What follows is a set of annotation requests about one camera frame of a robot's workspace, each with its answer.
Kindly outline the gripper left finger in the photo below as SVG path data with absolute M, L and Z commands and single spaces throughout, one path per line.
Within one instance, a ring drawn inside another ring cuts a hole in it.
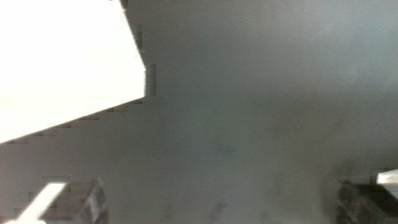
M 48 182 L 10 224 L 108 224 L 103 181 Z

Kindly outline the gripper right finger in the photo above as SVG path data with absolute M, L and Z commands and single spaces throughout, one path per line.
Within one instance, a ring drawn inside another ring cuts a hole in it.
M 341 181 L 335 224 L 398 224 L 398 169 L 378 172 L 367 183 Z

